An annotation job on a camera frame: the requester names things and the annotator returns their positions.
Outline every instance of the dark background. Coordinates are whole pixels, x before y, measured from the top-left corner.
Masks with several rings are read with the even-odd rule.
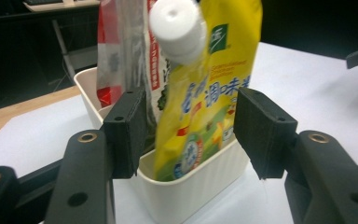
[[[358,50],[358,1],[262,3],[262,42],[339,59]],[[20,13],[30,13],[21,0],[0,0],[0,17]],[[96,45],[97,20],[59,19],[69,50]],[[50,21],[0,24],[0,108],[71,85]]]

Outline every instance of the table surface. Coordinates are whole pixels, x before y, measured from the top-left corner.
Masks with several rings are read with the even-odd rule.
[[[261,43],[250,87],[298,120],[298,133],[334,136],[358,164],[358,67],[347,70],[343,60]],[[68,97],[78,94],[73,91]],[[12,110],[2,111],[10,118]],[[79,96],[17,116],[0,130],[0,165],[13,167],[19,176],[28,174],[60,159],[67,139],[90,127]],[[259,181],[249,164],[185,223],[293,223],[283,183],[284,177]],[[126,180],[114,185],[117,223],[154,223]]]
[[[70,87],[62,91],[56,91],[51,94],[40,96],[19,104],[10,105],[0,109],[0,129],[12,118],[36,110],[40,107],[51,105],[64,99],[80,94],[77,86]]]

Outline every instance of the plastic bag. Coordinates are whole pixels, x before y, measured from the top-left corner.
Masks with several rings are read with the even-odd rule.
[[[158,124],[155,178],[171,181],[233,138],[239,87],[246,87],[260,39],[259,0],[202,0],[207,43],[198,60],[173,69]]]
[[[122,92],[145,87],[147,149],[154,145],[160,116],[158,99],[170,72],[168,60],[148,29],[153,0],[103,0],[98,26],[97,95],[101,106],[113,105]]]

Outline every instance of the white plastic basket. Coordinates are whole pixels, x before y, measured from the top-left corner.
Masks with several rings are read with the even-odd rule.
[[[94,128],[100,128],[110,107],[101,109],[96,96],[96,68],[75,76]],[[140,160],[138,176],[130,182],[148,212],[157,223],[182,223],[209,202],[220,191],[243,174],[249,161],[234,140],[184,177],[171,181],[153,180],[155,151]]]

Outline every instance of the product label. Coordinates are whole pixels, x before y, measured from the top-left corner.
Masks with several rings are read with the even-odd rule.
[[[234,133],[233,127],[230,127],[230,128],[228,128],[228,130],[225,130],[223,132],[223,141],[227,141],[233,133]]]
[[[202,139],[197,134],[191,134],[185,144],[182,159],[174,166],[174,176],[182,177],[190,170],[196,168],[200,164],[202,156]]]
[[[226,48],[228,24],[215,26],[212,29],[211,41],[209,44],[209,53],[213,54],[218,50]]]
[[[150,35],[150,50],[149,50],[149,74],[152,84],[152,91],[159,88],[159,74],[158,74],[158,62],[159,62],[159,47],[156,38],[149,32]]]

